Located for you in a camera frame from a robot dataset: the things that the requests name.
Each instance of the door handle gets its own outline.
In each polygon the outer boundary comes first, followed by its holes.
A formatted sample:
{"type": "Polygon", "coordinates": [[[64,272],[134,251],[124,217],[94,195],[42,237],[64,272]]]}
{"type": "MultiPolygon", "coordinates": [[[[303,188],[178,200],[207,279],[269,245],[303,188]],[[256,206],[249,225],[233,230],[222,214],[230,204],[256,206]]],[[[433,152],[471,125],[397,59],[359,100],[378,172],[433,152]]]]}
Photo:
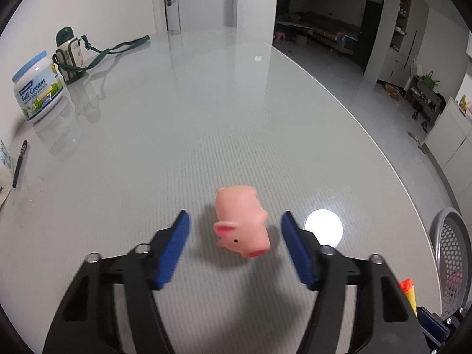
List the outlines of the door handle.
{"type": "Polygon", "coordinates": [[[171,6],[171,5],[172,5],[172,1],[173,1],[173,0],[167,0],[167,6],[171,6]]]}

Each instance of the glossy table surface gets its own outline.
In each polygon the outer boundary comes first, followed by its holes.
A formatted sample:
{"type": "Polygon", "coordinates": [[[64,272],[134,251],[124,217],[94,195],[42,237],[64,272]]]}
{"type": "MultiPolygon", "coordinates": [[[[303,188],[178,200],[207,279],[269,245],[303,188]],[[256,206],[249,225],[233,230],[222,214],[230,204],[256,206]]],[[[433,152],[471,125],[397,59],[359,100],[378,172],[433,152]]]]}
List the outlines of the glossy table surface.
{"type": "MultiPolygon", "coordinates": [[[[399,280],[414,279],[419,305],[441,311],[428,237],[380,149],[313,77],[234,29],[163,33],[105,60],[20,129],[12,155],[25,139],[0,211],[0,300],[37,353],[84,257],[125,254],[181,209],[190,236],[155,293],[177,353],[296,352],[316,294],[280,236],[286,210],[301,226],[333,211],[343,254],[383,255],[399,280]],[[272,248],[250,260],[216,247],[215,190],[233,184],[255,186],[269,214],[272,248]]],[[[355,289],[346,297],[339,352],[355,289]]]]}

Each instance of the green strap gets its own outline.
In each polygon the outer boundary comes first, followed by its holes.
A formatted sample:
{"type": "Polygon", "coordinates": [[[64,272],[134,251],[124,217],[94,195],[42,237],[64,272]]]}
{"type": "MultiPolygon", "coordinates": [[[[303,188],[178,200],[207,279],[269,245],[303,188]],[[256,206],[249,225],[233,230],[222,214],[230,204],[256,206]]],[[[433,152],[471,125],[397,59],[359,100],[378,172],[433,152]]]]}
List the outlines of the green strap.
{"type": "Polygon", "coordinates": [[[68,72],[85,72],[88,69],[96,67],[98,65],[98,63],[100,63],[100,61],[103,60],[103,58],[106,55],[116,55],[116,54],[124,53],[124,52],[127,52],[131,49],[134,49],[134,48],[144,44],[146,41],[149,40],[149,35],[146,35],[144,37],[141,37],[140,39],[136,39],[136,40],[133,40],[133,41],[122,42],[121,44],[118,44],[117,46],[115,46],[111,49],[110,48],[105,49],[104,51],[98,50],[97,48],[90,45],[90,42],[88,42],[86,35],[83,35],[81,38],[83,40],[83,43],[85,44],[86,49],[93,50],[94,52],[97,52],[97,53],[100,53],[100,54],[98,56],[96,56],[96,58],[88,66],[86,66],[84,68],[82,68],[80,66],[73,66],[73,65],[68,65],[68,64],[65,64],[65,63],[59,63],[58,60],[57,60],[56,54],[54,54],[53,55],[53,61],[62,70],[65,70],[65,71],[68,71],[68,72]],[[128,46],[125,49],[118,50],[121,47],[124,47],[126,45],[128,45],[128,46]]]}

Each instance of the plastic stool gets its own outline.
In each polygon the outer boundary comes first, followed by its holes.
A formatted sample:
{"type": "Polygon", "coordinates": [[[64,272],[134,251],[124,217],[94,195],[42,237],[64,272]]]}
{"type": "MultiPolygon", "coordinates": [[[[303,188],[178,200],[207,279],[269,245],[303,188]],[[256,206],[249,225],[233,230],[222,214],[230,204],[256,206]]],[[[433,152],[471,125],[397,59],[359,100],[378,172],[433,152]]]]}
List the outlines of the plastic stool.
{"type": "Polygon", "coordinates": [[[283,44],[285,44],[285,33],[275,32],[275,43],[277,44],[277,46],[280,46],[280,39],[284,39],[283,44]]]}

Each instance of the pink toy pig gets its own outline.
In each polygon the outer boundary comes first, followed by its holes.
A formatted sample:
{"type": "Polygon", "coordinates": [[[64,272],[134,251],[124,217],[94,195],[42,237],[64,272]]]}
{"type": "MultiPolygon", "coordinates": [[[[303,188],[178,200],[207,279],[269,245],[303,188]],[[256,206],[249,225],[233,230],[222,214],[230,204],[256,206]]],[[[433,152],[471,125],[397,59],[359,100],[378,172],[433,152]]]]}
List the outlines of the pink toy pig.
{"type": "Polygon", "coordinates": [[[271,243],[265,227],[267,211],[260,205],[256,189],[239,185],[219,188],[216,193],[218,222],[213,229],[221,237],[217,246],[224,246],[246,258],[264,254],[271,243]]]}

